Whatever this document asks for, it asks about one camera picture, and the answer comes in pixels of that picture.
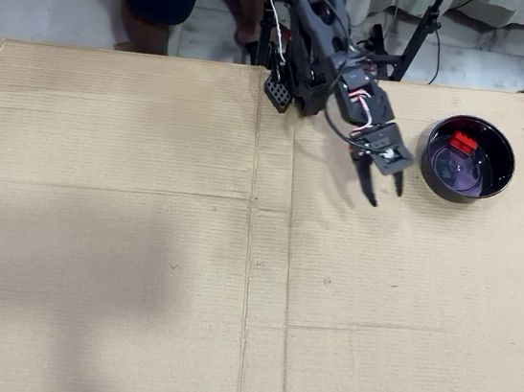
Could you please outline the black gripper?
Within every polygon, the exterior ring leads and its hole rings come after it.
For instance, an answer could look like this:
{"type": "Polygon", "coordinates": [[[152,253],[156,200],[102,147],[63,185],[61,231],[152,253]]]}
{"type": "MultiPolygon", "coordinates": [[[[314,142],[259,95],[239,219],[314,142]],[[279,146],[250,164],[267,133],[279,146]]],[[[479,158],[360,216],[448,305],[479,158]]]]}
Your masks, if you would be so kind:
{"type": "Polygon", "coordinates": [[[363,195],[373,207],[377,207],[376,194],[373,190],[371,167],[374,164],[383,175],[392,175],[397,196],[402,196],[403,171],[412,167],[414,155],[404,145],[397,123],[387,123],[370,127],[363,131],[358,144],[370,153],[353,153],[353,164],[363,195]]]}

